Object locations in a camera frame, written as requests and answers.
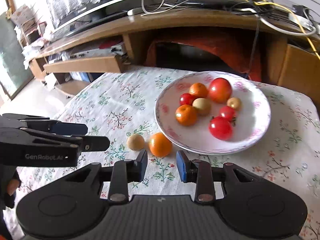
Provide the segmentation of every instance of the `white plate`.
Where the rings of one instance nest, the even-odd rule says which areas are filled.
[[[208,130],[210,119],[219,115],[222,104],[212,102],[210,114],[199,116],[196,124],[190,127],[180,125],[175,118],[181,94],[188,93],[189,87],[197,82],[208,87],[218,77],[227,79],[232,85],[232,97],[242,101],[229,141],[216,139]],[[155,117],[163,134],[181,148],[199,154],[225,155],[243,151],[258,142],[269,127],[271,110],[266,96],[249,80],[230,73],[205,71],[183,76],[169,84],[157,99]]]

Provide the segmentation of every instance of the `orange fabric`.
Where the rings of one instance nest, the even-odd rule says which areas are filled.
[[[174,42],[198,47],[220,57],[239,73],[249,71],[254,32],[232,28],[172,28],[153,40],[149,46],[145,66],[156,66],[156,44]],[[257,44],[249,78],[261,81],[260,50]]]

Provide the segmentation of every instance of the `tiled floor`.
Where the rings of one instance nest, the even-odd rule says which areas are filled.
[[[0,107],[0,114],[30,114],[52,118],[68,101],[70,98],[67,99],[60,91],[48,91],[47,87],[34,79],[11,102]]]

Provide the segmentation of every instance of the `open drawer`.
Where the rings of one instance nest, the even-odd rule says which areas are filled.
[[[45,64],[43,67],[47,73],[66,73],[73,71],[91,73],[121,73],[123,70],[123,64],[119,55],[70,59],[51,64]]]

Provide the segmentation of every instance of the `tablecloth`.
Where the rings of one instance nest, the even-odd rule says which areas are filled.
[[[126,146],[128,136],[137,133],[148,140],[158,132],[154,107],[160,92],[189,71],[130,66],[125,73],[105,73],[75,96],[58,114],[64,122],[85,123],[89,135],[107,136],[110,148],[104,152],[86,152],[73,168],[18,168],[22,185],[17,202],[27,193],[92,162],[112,166],[125,158],[135,159],[137,152]],[[253,147],[234,155],[207,156],[187,152],[189,159],[202,159],[221,167],[233,162],[299,195],[307,204],[308,217],[300,233],[307,239],[320,238],[320,122],[311,99],[282,87],[254,84],[267,96],[271,123],[263,138]],[[195,184],[180,181],[175,147],[172,154],[159,158],[148,152],[148,166],[142,182],[128,184],[129,195],[176,195],[195,192]],[[217,198],[222,198],[216,186]],[[104,183],[102,198],[108,196]],[[5,219],[15,239],[22,232],[15,210],[7,209]]]

